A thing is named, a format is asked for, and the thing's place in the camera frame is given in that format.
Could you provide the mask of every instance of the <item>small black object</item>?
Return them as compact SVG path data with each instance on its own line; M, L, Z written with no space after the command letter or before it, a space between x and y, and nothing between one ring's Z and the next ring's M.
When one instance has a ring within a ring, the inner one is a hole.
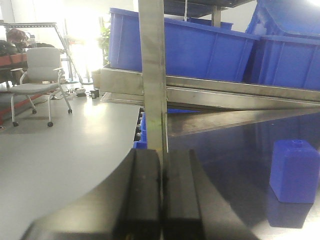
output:
M87 96L87 95L86 95L85 92L83 92L83 93L77 93L76 96L77 96L77 97L85 97L85 96Z
M97 90L91 90L90 93L91 93L91 97L93 99L96 99L96 98L99 97L99 90L98 89Z

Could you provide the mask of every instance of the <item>white office chair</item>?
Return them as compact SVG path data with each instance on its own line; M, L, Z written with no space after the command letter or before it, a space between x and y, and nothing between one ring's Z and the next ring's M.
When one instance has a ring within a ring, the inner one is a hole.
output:
M67 100L66 94L62 89L59 81L63 74L60 51L54 47L39 47L31 48L26 52L27 57L27 71L23 72L22 68L16 68L12 71L21 71L23 74L20 78L20 84L10 88L10 92L13 93L11 97L11 111L12 111L12 123L17 127L19 124L15 119L15 102L16 95L25 95L32 105L32 113L36 114L37 110L29 95L46 94L51 92L48 97L49 107L49 122L48 127L52 127L54 124L51 119L51 99L52 96L61 92L63 98L68 106L68 113L72 113L71 106ZM29 83L23 83L25 77L28 76Z

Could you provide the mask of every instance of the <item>blue plastic bottle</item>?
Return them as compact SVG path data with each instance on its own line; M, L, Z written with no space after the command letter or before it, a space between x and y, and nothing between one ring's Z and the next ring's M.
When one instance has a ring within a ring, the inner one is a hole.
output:
M274 143L270 186L280 202L315 202L319 182L320 154L305 140Z

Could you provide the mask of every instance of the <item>cable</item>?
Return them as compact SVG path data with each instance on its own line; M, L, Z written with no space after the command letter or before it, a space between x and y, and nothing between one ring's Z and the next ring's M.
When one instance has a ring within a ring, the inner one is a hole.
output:
M185 22L188 20L187 13L188 13L188 0L185 0L185 7L184 7L184 21Z

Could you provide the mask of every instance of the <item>glossy reflective surface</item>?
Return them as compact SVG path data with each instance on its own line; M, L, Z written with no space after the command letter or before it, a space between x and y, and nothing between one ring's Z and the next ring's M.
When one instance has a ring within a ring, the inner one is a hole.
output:
M286 139L303 139L319 150L320 113L176 134L169 150L195 149L212 184L259 239L317 240L320 190L314 204L292 204L280 203L269 186L273 143Z

